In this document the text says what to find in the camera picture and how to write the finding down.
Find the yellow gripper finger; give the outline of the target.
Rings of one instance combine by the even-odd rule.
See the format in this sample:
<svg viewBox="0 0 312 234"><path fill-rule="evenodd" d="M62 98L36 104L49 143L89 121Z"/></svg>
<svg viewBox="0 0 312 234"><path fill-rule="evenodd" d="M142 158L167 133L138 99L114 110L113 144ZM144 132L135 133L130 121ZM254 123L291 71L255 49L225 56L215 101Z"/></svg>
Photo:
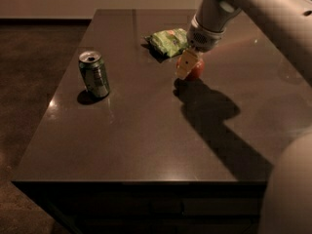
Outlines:
<svg viewBox="0 0 312 234"><path fill-rule="evenodd" d="M177 61L176 77L184 80L199 61L199 53L194 49L186 49Z"/></svg>

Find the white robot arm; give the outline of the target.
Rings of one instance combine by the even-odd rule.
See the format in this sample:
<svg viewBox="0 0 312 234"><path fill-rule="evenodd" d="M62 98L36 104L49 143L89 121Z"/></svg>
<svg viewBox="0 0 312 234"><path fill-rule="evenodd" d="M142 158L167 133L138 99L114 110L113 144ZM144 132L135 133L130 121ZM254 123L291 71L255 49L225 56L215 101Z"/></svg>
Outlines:
<svg viewBox="0 0 312 234"><path fill-rule="evenodd" d="M312 80L311 0L203 0L187 31L189 48L176 66L185 79L245 12L306 82ZM312 132L282 153L265 191L258 234L312 234Z"/></svg>

